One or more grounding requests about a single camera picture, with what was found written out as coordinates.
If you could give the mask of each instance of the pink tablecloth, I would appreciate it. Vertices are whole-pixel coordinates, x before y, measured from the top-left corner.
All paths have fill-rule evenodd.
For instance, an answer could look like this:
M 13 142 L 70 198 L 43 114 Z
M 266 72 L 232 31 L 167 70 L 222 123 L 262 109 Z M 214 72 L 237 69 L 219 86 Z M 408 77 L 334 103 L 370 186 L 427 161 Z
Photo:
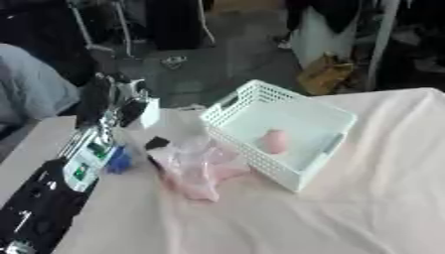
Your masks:
M 218 203 L 190 201 L 166 190 L 151 167 L 140 167 L 101 179 L 56 252 L 445 253 L 444 94 L 414 89 L 319 99 L 360 120 L 300 194 L 252 174 L 224 183 Z M 134 135 L 141 143 L 172 136 L 174 114 L 163 112 L 160 125 L 170 127 L 164 133 Z M 7 159 L 0 203 L 52 157 L 72 126 L 69 118 L 44 121 Z

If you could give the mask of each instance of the plastic basket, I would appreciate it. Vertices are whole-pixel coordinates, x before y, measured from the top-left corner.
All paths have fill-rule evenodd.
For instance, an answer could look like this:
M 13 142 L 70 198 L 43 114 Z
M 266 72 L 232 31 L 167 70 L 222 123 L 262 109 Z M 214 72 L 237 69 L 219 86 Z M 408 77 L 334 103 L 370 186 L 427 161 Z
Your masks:
M 253 80 L 201 115 L 208 132 L 229 144 L 249 164 L 291 191 L 313 179 L 357 121 L 353 113 Z M 286 132 L 288 151 L 270 155 L 258 148 L 268 130 Z

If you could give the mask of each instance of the gray floor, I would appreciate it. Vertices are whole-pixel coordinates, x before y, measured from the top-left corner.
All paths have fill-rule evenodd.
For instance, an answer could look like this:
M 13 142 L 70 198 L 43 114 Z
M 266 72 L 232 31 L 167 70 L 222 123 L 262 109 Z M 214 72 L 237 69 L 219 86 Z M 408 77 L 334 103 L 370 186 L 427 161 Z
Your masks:
M 295 57 L 277 50 L 269 39 L 284 31 L 283 20 L 279 11 L 212 15 L 209 27 L 218 40 L 214 48 L 155 52 L 141 45 L 136 51 L 140 60 L 120 60 L 117 67 L 130 77 L 144 76 L 164 107 L 211 105 L 251 79 L 301 92 L 296 84 Z M 181 68 L 169 70 L 160 60 L 171 56 L 189 60 Z

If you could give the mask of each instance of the metal rod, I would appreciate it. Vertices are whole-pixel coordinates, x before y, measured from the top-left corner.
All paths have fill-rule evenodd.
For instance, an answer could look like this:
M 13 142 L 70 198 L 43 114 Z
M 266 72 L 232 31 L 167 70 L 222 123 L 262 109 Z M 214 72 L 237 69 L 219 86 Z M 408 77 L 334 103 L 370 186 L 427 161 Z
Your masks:
M 132 49 L 132 41 L 131 41 L 131 35 L 130 35 L 130 31 L 128 29 L 128 24 L 127 21 L 125 19 L 125 15 L 123 13 L 122 10 L 122 4 L 120 3 L 120 1 L 116 1 L 113 2 L 113 6 L 116 9 L 117 12 L 117 16 L 119 18 L 120 21 L 120 25 L 122 26 L 122 30 L 123 30 L 123 35 L 124 35 L 124 41 L 125 41 L 125 52 L 127 53 L 127 55 L 131 58 L 134 58 L 133 56 L 133 49 Z

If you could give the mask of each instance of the black bag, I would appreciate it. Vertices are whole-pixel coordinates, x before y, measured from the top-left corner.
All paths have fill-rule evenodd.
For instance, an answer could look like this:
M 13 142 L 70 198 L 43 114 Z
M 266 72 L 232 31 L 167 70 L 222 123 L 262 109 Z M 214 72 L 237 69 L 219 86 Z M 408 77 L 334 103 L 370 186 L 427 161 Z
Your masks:
M 190 50 L 200 46 L 203 27 L 198 0 L 147 0 L 148 37 L 160 51 Z

